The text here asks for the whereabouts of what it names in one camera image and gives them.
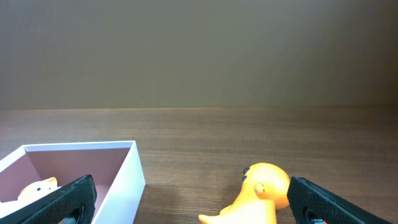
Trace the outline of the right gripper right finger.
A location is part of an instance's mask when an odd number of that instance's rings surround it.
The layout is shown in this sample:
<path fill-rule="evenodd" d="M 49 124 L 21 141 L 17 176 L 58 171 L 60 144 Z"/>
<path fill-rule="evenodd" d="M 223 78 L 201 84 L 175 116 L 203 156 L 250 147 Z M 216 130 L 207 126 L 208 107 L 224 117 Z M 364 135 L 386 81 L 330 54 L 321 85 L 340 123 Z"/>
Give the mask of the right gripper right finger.
<path fill-rule="evenodd" d="M 291 178 L 287 198 L 298 224 L 391 224 L 303 177 Z"/>

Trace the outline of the orange dinosaur toy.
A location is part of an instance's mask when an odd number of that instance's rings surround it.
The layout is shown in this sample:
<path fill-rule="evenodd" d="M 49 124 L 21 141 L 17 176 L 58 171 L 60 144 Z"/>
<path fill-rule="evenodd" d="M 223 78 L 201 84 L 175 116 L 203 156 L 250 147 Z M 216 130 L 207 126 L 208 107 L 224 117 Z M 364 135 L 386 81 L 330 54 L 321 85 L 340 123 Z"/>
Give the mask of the orange dinosaur toy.
<path fill-rule="evenodd" d="M 243 170 L 243 184 L 231 205 L 218 215 L 199 215 L 206 224 L 276 223 L 276 211 L 289 205 L 290 178 L 286 171 L 270 163 L 253 164 Z"/>

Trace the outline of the white plush duck toy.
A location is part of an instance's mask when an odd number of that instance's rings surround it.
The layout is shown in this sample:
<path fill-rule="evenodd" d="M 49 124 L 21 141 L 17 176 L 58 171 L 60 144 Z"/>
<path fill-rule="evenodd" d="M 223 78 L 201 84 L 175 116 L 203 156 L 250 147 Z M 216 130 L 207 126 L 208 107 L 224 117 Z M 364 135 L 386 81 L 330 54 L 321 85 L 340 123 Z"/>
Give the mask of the white plush duck toy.
<path fill-rule="evenodd" d="M 29 184 L 22 189 L 17 200 L 1 202 L 1 217 L 5 217 L 58 189 L 59 186 L 55 177 Z"/>

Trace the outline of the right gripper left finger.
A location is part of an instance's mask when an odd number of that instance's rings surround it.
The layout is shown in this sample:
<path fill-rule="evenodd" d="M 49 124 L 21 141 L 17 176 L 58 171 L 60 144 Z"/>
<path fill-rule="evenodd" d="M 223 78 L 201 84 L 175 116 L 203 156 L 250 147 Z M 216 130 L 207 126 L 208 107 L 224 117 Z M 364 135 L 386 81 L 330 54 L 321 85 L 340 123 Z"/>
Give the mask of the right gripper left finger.
<path fill-rule="evenodd" d="M 91 223 L 97 192 L 93 177 L 83 175 L 37 201 L 1 217 L 1 224 Z"/>

